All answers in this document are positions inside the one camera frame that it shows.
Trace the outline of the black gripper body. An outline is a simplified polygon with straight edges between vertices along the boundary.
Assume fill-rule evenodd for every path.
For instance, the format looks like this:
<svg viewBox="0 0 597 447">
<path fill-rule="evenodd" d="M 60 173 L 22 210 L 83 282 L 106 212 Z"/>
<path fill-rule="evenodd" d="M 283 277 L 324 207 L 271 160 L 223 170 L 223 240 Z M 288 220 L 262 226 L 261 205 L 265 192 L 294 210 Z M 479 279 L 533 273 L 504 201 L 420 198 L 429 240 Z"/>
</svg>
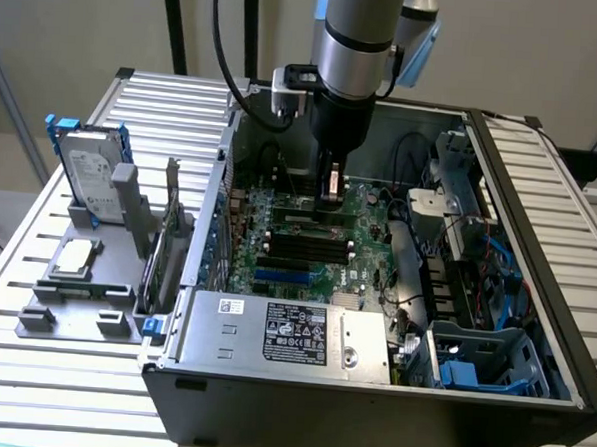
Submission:
<svg viewBox="0 0 597 447">
<path fill-rule="evenodd" d="M 311 111 L 311 132 L 322 151 L 344 160 L 365 142 L 370 128 L 376 95 L 349 100 L 330 91 L 316 91 Z"/>
</svg>

